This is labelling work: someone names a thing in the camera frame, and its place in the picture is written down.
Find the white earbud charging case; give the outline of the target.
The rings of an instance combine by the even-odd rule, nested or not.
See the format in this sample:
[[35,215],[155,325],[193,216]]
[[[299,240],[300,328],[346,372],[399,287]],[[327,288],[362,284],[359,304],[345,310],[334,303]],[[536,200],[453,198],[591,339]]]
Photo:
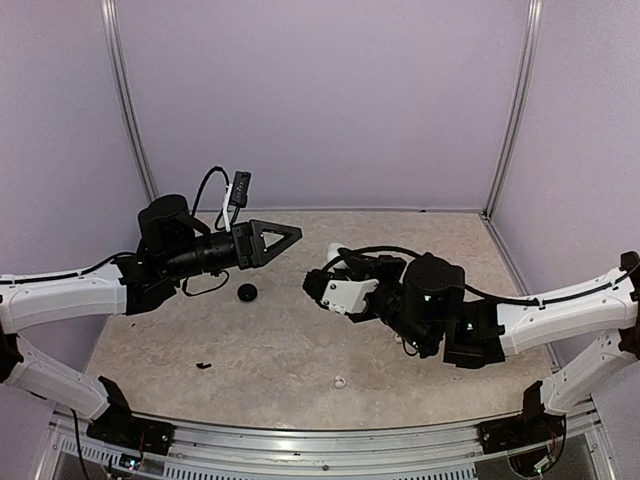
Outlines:
[[331,261],[334,259],[340,259],[349,252],[350,250],[345,245],[341,243],[331,243],[328,246],[326,260]]

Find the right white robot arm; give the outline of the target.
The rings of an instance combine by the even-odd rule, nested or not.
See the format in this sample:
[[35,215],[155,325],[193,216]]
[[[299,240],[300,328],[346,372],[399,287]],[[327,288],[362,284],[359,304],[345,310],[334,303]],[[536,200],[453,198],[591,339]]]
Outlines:
[[501,363],[533,347],[590,331],[596,340],[556,374],[525,394],[523,413],[511,433],[535,442],[550,417],[568,413],[606,376],[639,357],[639,256],[622,255],[618,267],[582,284],[534,297],[509,298],[478,292],[462,267],[431,253],[412,261],[370,257],[341,250],[336,279],[325,288],[325,308],[358,323],[378,319],[412,354],[441,354],[446,363],[479,369]]

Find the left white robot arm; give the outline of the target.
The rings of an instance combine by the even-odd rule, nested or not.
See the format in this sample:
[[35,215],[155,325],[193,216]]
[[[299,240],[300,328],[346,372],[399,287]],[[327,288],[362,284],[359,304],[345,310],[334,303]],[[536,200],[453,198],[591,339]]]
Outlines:
[[302,237],[300,228],[250,220],[214,232],[178,194],[154,200],[138,214],[135,252],[94,267],[1,279],[1,381],[52,400],[96,421],[121,445],[140,434],[119,387],[93,379],[44,354],[19,333],[27,328],[94,315],[133,316],[158,309],[181,282],[230,268],[260,268]]

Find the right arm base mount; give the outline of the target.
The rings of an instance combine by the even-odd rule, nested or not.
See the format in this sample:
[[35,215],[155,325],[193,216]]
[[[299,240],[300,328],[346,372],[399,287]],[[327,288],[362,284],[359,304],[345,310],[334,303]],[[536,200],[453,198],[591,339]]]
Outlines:
[[546,443],[565,432],[566,417],[543,414],[526,422],[523,415],[481,422],[477,427],[485,455]]

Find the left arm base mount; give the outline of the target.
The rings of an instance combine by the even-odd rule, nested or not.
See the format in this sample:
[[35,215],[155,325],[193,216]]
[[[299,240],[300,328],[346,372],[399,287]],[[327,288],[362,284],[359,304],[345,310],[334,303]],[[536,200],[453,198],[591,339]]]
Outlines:
[[90,438],[105,443],[166,456],[174,438],[175,426],[168,422],[141,417],[92,421],[87,427]]

